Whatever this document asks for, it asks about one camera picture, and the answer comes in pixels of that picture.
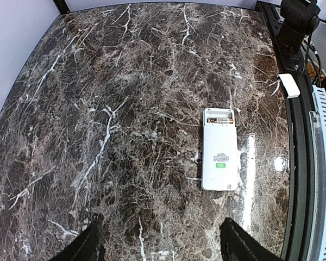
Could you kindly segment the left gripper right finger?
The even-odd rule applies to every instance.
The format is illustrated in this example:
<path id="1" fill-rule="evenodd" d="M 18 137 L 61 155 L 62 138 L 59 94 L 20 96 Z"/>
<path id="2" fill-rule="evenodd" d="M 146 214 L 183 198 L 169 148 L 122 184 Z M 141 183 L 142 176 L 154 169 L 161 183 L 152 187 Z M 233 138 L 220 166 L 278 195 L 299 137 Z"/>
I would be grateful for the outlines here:
<path id="1" fill-rule="evenodd" d="M 223 260 L 282 260 L 229 217 L 220 226 L 220 239 Z"/>

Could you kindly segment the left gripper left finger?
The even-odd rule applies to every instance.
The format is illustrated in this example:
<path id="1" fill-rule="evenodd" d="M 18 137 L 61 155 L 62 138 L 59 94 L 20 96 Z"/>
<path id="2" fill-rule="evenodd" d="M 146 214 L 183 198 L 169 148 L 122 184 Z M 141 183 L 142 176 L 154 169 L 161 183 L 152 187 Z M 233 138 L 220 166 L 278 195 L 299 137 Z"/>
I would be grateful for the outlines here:
<path id="1" fill-rule="evenodd" d="M 69 245 L 53 260 L 88 261 L 104 260 L 104 233 L 99 221 L 91 222 Z"/>

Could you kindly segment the white remote control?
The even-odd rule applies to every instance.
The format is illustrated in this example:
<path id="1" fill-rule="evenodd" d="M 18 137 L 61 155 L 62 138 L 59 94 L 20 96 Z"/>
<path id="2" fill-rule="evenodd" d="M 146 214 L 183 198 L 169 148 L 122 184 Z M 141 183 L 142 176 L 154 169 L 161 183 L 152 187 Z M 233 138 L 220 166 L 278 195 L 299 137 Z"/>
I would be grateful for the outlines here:
<path id="1" fill-rule="evenodd" d="M 207 123 L 209 117 L 232 118 L 233 124 Z M 207 191 L 233 191 L 238 186 L 237 129 L 232 109 L 203 111 L 202 181 Z"/>

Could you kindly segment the gold black battery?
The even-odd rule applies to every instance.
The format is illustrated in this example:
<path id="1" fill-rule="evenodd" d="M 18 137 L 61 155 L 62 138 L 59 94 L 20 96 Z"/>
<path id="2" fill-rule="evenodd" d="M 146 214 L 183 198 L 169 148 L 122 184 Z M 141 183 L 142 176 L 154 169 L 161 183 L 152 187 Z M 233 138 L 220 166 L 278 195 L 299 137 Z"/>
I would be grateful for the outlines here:
<path id="1" fill-rule="evenodd" d="M 207 123 L 217 123 L 217 124 L 233 124 L 232 118 L 220 118 L 220 117 L 209 117 L 206 120 Z"/>

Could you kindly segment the white battery cover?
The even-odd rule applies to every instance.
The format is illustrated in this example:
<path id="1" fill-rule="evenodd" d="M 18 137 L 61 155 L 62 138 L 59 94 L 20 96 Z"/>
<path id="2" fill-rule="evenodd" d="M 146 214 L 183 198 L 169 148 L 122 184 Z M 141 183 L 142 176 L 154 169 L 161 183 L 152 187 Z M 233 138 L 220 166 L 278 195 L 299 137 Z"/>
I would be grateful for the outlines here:
<path id="1" fill-rule="evenodd" d="M 287 98 L 297 98 L 300 95 L 300 89 L 294 79 L 294 77 L 290 73 L 280 73 L 277 75 L 280 79 L 286 93 Z"/>

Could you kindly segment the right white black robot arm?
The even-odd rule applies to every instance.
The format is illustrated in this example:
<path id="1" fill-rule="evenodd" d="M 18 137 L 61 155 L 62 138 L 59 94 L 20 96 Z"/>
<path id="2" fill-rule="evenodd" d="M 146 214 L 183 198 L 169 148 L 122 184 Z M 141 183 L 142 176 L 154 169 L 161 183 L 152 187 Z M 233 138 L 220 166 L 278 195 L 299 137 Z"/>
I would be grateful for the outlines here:
<path id="1" fill-rule="evenodd" d="M 284 18 L 278 33 L 280 42 L 294 51 L 300 48 L 305 36 L 318 27 L 320 8 L 316 0 L 284 0 L 280 5 L 280 16 Z"/>

